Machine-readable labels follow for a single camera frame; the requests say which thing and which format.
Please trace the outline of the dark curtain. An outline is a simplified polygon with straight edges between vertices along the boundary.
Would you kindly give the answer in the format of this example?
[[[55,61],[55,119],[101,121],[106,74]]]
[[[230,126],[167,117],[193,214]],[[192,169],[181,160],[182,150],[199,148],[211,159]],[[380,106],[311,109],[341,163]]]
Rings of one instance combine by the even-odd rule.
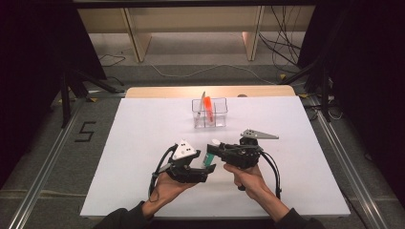
[[[328,52],[332,90],[405,208],[405,0],[315,0],[299,65],[306,67],[345,12]]]
[[[63,63],[105,73],[70,0],[0,0],[0,188],[27,152],[59,92]]]

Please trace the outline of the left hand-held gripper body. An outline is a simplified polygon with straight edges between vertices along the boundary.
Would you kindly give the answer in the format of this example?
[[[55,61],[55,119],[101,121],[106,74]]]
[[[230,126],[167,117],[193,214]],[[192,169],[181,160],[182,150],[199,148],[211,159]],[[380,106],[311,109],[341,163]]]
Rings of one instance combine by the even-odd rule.
[[[206,182],[207,175],[202,174],[202,169],[190,167],[190,163],[195,159],[192,158],[195,151],[194,147],[182,139],[168,159],[167,175],[180,183]]]

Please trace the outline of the translucent white pen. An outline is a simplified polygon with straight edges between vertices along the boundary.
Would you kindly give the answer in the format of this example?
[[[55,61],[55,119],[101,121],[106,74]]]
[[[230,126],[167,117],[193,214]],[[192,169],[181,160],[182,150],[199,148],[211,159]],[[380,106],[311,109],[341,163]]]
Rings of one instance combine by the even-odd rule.
[[[203,91],[203,93],[202,93],[202,96],[201,96],[201,99],[200,99],[200,104],[199,104],[199,107],[198,107],[199,109],[198,109],[198,112],[197,112],[197,115],[196,115],[196,118],[195,118],[195,126],[196,127],[199,124],[201,113],[203,111],[203,100],[204,100],[204,98],[205,98],[205,91]]]

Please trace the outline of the black metal stand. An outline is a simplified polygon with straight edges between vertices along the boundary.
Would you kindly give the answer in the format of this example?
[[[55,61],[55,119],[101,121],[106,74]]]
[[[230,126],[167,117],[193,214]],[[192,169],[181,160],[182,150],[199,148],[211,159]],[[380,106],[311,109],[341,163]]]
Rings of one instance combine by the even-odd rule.
[[[304,69],[283,80],[281,85],[288,85],[303,76],[308,77],[305,83],[305,90],[307,92],[314,93],[317,89],[321,89],[321,112],[324,117],[327,117],[329,109],[329,67],[326,65],[326,57],[320,54]]]
[[[62,110],[63,110],[63,122],[62,122],[63,128],[65,128],[68,125],[72,116],[69,91],[72,91],[74,95],[78,98],[86,98],[87,95],[89,94],[89,91],[84,85],[84,81],[89,81],[90,83],[112,94],[124,93],[123,90],[109,86],[108,84],[101,82],[100,80],[90,76],[89,74],[81,70],[67,68],[60,76],[60,94],[62,99]]]

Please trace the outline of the beige wooden shelf unit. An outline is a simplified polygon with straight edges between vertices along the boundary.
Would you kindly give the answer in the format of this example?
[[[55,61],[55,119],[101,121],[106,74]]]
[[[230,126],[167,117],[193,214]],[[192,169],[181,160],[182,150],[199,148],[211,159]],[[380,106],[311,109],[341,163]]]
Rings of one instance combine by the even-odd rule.
[[[255,59],[261,31],[306,31],[314,6],[84,9],[88,33],[126,33],[135,60],[144,60],[156,32],[225,32],[242,35],[246,57]]]

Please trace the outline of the light wooden table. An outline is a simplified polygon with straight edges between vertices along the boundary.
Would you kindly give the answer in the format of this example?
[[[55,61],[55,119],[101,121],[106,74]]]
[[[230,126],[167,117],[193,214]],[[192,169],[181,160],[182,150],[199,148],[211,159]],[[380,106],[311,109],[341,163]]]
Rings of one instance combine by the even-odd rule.
[[[126,98],[199,98],[205,93],[211,97],[295,96],[289,85],[251,86],[184,86],[132,87]]]

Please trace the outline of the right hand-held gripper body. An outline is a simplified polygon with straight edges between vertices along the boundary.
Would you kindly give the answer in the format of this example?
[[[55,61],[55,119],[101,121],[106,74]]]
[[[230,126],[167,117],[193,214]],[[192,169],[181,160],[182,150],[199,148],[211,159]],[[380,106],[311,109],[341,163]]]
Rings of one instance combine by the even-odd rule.
[[[275,163],[267,157],[258,140],[278,138],[277,135],[246,129],[241,133],[238,144],[220,143],[219,157],[225,163],[244,170],[254,167],[259,162],[259,157],[262,156],[270,167],[275,170]]]

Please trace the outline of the clear acrylic organizer box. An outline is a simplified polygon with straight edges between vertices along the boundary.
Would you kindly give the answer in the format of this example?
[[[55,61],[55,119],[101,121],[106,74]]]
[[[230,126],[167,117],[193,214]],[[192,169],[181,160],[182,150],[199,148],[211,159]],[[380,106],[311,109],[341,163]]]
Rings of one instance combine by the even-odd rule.
[[[225,97],[214,97],[211,98],[213,115],[214,115],[214,122],[209,123],[206,117],[205,107],[203,104],[202,113],[200,117],[200,121],[198,126],[195,126],[195,118],[198,112],[198,107],[200,104],[199,99],[192,100],[192,113],[194,119],[194,127],[195,128],[211,128],[211,127],[224,127],[226,125],[226,117],[227,117],[227,101]]]

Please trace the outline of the green and white glue stick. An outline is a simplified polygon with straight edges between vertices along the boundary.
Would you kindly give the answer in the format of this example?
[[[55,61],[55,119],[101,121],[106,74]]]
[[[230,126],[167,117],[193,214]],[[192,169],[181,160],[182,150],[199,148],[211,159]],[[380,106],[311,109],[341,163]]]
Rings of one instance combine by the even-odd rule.
[[[213,143],[215,146],[219,146],[219,145],[221,144],[221,141],[218,140],[218,139],[213,139],[213,140],[212,140],[212,143]],[[203,159],[203,162],[202,162],[202,166],[203,166],[204,168],[210,166],[211,163],[212,163],[213,158],[214,158],[214,156],[213,156],[212,154],[210,154],[209,152],[206,152],[206,154],[205,154],[205,156],[204,156],[204,159]]]

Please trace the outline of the aluminium floor rail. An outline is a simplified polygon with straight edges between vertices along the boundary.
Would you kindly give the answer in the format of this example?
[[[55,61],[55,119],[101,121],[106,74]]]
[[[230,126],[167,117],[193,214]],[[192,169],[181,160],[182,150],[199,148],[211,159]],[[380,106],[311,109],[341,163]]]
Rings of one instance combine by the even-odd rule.
[[[41,191],[45,186],[53,167],[62,152],[66,143],[67,137],[70,134],[73,126],[75,125],[77,115],[86,102],[85,98],[78,98],[72,107],[70,118],[58,130],[56,139],[53,141],[52,148],[47,152],[46,158],[41,164],[40,170],[35,174],[34,180],[30,188],[25,192],[23,198],[11,218],[8,229],[23,229],[28,221],[35,203],[40,197]]]
[[[357,172],[336,131],[333,129],[331,123],[327,121],[328,114],[328,112],[325,112],[318,115],[318,122],[328,138],[340,166],[343,169],[345,176],[347,177],[352,190],[364,211],[365,216],[367,217],[370,224],[370,229],[388,229],[386,220],[383,218],[382,213],[373,200],[371,193]]]

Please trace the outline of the person's right hand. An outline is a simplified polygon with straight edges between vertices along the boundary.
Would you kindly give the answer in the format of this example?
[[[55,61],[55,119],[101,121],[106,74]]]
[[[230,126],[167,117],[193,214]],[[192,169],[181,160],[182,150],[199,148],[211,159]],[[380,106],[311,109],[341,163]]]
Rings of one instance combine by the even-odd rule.
[[[271,194],[258,165],[241,170],[230,164],[225,164],[224,168],[233,174],[235,185],[237,187],[244,186],[246,194],[257,202],[261,202],[267,195]]]

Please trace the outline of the person's left hand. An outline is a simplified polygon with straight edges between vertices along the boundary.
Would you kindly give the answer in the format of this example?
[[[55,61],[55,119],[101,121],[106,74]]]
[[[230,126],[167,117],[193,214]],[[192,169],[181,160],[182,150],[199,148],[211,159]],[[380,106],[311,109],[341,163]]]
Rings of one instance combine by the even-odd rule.
[[[144,213],[155,214],[160,208],[173,201],[185,190],[195,186],[195,183],[180,183],[166,173],[160,174],[157,185],[149,199],[142,205]]]

